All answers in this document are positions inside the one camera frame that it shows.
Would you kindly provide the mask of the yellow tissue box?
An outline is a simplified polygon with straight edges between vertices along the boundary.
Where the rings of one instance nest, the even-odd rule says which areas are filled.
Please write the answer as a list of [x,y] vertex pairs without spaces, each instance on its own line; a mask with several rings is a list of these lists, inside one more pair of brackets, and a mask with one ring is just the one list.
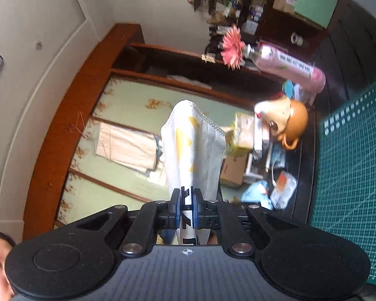
[[242,157],[253,150],[254,123],[253,115],[236,113],[230,126],[221,127],[225,133],[227,156]]

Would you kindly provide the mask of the white yellow shopping bag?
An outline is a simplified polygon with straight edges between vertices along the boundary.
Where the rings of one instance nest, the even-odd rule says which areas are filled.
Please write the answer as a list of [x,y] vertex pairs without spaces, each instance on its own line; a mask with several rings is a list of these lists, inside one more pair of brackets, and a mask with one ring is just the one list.
[[205,245],[209,229],[194,226],[193,192],[215,200],[226,149],[225,133],[191,101],[178,102],[161,128],[161,150],[169,192],[180,191],[181,215],[177,239],[181,244]]

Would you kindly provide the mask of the orange mushroom teapot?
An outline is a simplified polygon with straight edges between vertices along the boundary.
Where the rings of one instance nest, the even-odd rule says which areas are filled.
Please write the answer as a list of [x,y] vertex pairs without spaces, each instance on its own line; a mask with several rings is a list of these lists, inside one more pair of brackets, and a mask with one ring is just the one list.
[[257,103],[254,113],[269,126],[272,137],[286,150],[297,147],[308,124],[306,106],[285,95]]

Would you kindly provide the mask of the pink drink bottle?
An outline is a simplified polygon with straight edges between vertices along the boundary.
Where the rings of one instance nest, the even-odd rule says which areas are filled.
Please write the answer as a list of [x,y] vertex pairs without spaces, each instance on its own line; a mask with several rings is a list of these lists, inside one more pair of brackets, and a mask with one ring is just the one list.
[[319,94],[325,87],[323,71],[269,44],[256,48],[248,44],[243,47],[242,55],[251,59],[260,71],[292,81],[312,93]]

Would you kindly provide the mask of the green cutting mat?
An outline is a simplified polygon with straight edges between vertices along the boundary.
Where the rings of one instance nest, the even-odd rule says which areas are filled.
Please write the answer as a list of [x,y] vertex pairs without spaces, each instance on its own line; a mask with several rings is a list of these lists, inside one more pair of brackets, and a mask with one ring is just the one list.
[[311,225],[360,246],[376,285],[376,81],[319,122]]

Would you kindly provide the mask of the brown cardboard box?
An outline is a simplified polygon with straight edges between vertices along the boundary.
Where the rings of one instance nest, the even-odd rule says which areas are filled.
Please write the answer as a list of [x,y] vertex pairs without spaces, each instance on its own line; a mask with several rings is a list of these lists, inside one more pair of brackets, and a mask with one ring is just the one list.
[[221,170],[220,183],[223,186],[242,185],[247,163],[247,156],[227,156]]

